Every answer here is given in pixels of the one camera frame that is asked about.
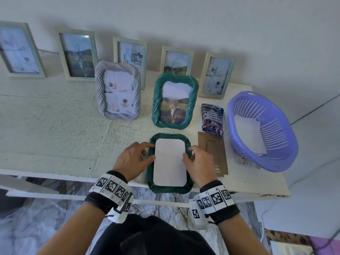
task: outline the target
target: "purple plastic basket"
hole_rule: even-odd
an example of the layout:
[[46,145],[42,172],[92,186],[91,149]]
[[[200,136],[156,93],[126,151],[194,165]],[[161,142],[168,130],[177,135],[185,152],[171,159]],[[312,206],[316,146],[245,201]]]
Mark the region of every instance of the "purple plastic basket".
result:
[[[237,133],[234,116],[256,118],[261,122],[260,132],[267,154],[252,152]],[[291,167],[299,150],[291,125],[283,111],[266,97],[252,91],[243,91],[228,104],[229,137],[234,149],[245,159],[271,171],[283,172]]]

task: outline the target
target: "marble floor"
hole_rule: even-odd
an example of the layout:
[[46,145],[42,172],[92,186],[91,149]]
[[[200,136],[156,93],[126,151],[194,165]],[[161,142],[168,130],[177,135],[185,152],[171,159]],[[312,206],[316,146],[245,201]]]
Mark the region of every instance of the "marble floor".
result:
[[[64,194],[86,195],[91,183],[45,180],[42,186],[60,191]],[[133,188],[136,199],[188,202],[189,194],[173,193],[155,194],[148,188]],[[3,255],[36,254],[56,231],[82,205],[83,201],[26,199],[24,205],[11,215],[0,219],[0,253]],[[253,230],[258,239],[261,230],[257,221],[255,207],[252,202],[239,203],[241,216]],[[155,205],[132,205],[130,213],[151,214],[165,220],[179,230],[198,231],[209,243],[217,255],[228,254],[222,236],[216,225],[209,224],[206,230],[197,230],[193,221],[188,217],[187,208]],[[105,228],[111,223],[105,218],[89,247],[91,252],[94,244]]]

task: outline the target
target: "white wall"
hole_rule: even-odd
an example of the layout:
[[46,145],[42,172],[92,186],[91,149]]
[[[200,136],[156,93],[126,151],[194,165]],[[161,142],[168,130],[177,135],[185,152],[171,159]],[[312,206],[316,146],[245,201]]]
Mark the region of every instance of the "white wall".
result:
[[340,97],[293,130],[299,154],[285,172],[291,197],[255,202],[256,212],[261,221],[270,208],[263,215],[267,229],[329,238],[340,227]]
[[200,77],[206,51],[237,56],[232,82],[254,86],[291,122],[340,93],[340,0],[0,0],[0,20],[27,22],[38,48],[57,51],[53,26],[95,32],[99,59],[112,35],[193,49]]

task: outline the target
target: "folded cloth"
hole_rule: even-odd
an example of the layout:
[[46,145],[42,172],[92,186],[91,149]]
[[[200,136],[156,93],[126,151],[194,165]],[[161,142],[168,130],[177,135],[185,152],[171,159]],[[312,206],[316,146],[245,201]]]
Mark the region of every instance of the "folded cloth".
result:
[[202,130],[217,136],[223,136],[223,113],[223,108],[202,104]]

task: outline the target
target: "twisted rope frame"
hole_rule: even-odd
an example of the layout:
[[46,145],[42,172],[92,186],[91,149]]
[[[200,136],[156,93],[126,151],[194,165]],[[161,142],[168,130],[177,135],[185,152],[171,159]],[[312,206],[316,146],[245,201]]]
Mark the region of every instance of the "twisted rope frame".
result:
[[[185,153],[188,154],[189,158],[192,156],[192,151],[189,151],[188,148],[191,147],[191,143],[189,139],[183,134],[168,134],[168,133],[157,133],[151,137],[150,143],[155,144],[158,139],[180,139],[185,143]],[[148,156],[155,154],[155,148],[149,148]],[[191,191],[193,187],[193,180],[191,179],[189,173],[187,172],[187,182],[183,187],[172,187],[172,186],[159,186],[155,185],[153,182],[153,169],[154,162],[152,162],[147,168],[147,181],[150,190],[153,193],[179,193],[185,194]]]
[[[124,115],[124,114],[112,114],[106,111],[106,99],[105,99],[105,84],[104,84],[104,72],[106,70],[110,71],[124,71],[129,73],[133,76],[133,112],[131,115]],[[98,107],[99,112],[106,118],[110,120],[126,120],[126,121],[133,121],[135,120],[140,113],[140,100],[141,100],[141,75],[138,68],[132,64],[119,64],[114,62],[108,61],[100,61],[95,69],[95,79],[97,84],[97,99],[98,99]]]
[[[192,87],[189,94],[188,107],[185,110],[185,119],[183,123],[166,123],[159,119],[160,116],[160,105],[163,100],[162,90],[165,82],[171,81],[173,83],[186,83]],[[172,129],[185,129],[191,122],[192,112],[196,104],[197,92],[199,85],[196,79],[192,76],[182,76],[173,73],[162,73],[156,80],[155,90],[153,93],[153,104],[152,104],[152,122],[159,128],[172,128]]]

